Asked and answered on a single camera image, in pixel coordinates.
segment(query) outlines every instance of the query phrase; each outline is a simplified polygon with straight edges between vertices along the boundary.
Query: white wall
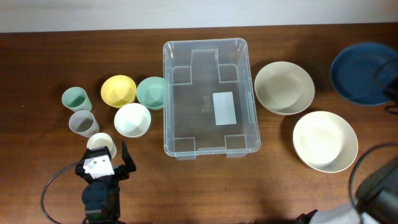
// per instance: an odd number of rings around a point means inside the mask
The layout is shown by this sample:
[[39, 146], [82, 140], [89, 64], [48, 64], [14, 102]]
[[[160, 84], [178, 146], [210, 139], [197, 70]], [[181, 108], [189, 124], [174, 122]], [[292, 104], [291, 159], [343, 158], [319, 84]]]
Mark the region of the white wall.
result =
[[398, 22], [398, 0], [0, 0], [0, 32]]

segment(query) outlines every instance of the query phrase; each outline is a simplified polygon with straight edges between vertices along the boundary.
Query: cup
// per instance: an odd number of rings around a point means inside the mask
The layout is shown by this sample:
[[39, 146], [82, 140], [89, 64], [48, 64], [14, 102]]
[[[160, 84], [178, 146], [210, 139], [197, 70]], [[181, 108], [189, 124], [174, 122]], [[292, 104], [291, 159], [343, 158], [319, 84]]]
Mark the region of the cup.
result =
[[69, 119], [69, 128], [86, 138], [92, 137], [100, 131], [94, 115], [89, 111], [77, 111]]
[[116, 156], [118, 150], [116, 149], [116, 145], [114, 144], [110, 135], [105, 133], [96, 133], [92, 137], [89, 138], [87, 142], [87, 148], [92, 150], [97, 147], [106, 146], [111, 153], [112, 159]]
[[136, 99], [136, 91], [136, 83], [130, 77], [115, 75], [102, 85], [101, 97], [107, 105], [121, 108]]
[[151, 110], [163, 108], [164, 80], [160, 77], [149, 77], [137, 88], [138, 101]]
[[91, 111], [93, 105], [84, 89], [80, 87], [71, 87], [62, 95], [62, 104], [72, 111]]
[[148, 131], [150, 120], [150, 112], [145, 106], [130, 103], [118, 110], [114, 117], [114, 127], [125, 137], [138, 138]]
[[274, 62], [263, 67], [254, 81], [254, 90], [261, 105], [279, 115], [305, 110], [315, 96], [310, 75], [290, 62]]
[[354, 129], [342, 117], [327, 111], [303, 116], [294, 127], [293, 144], [306, 165], [328, 173], [347, 169], [358, 153]]

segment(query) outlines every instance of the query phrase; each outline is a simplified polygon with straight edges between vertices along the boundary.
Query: white cup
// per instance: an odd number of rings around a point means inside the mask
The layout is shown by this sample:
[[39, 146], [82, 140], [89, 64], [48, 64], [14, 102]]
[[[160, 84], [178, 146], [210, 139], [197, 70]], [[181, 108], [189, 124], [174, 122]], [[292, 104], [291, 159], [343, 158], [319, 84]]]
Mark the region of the white cup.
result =
[[87, 148], [89, 150], [95, 149], [97, 147], [106, 146], [111, 153], [112, 159], [116, 156], [118, 150], [116, 149], [116, 145], [114, 144], [110, 135], [105, 133], [96, 133], [87, 142]]
[[69, 128], [74, 132], [86, 138], [100, 131], [94, 115], [85, 110], [75, 112], [69, 119]]
[[254, 90], [261, 105], [279, 115], [305, 110], [315, 96], [310, 75], [290, 62], [274, 62], [263, 67], [254, 81]]
[[114, 117], [114, 127], [125, 137], [138, 138], [148, 131], [150, 120], [150, 112], [145, 106], [130, 103], [118, 110]]
[[358, 153], [354, 129], [342, 117], [326, 111], [303, 116], [294, 127], [293, 144], [306, 165], [328, 173], [347, 169]]

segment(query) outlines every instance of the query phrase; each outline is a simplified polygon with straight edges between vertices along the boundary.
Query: gray cup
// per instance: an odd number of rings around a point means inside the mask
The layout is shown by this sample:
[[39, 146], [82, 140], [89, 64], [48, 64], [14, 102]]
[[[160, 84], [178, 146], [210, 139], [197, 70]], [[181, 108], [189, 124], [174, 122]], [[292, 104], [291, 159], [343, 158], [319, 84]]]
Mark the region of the gray cup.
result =
[[93, 105], [84, 89], [80, 87], [71, 87], [62, 95], [62, 103], [72, 111], [91, 111]]
[[94, 115], [89, 111], [77, 111], [69, 119], [69, 128], [86, 138], [92, 137], [100, 131]]

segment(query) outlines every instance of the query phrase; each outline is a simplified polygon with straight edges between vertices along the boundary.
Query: white bowl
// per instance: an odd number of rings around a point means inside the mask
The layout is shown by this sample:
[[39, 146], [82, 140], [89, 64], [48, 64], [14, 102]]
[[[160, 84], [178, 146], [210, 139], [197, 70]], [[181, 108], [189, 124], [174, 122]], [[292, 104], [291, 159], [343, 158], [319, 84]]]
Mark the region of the white bowl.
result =
[[293, 144], [306, 165], [328, 173], [347, 169], [358, 154], [354, 129], [340, 116], [326, 111], [303, 116], [294, 127]]
[[114, 116], [114, 127], [123, 136], [138, 138], [143, 136], [150, 126], [149, 110], [139, 104], [124, 105]]
[[254, 81], [254, 90], [261, 105], [279, 115], [307, 109], [315, 96], [310, 75], [290, 62], [274, 62], [263, 67]]

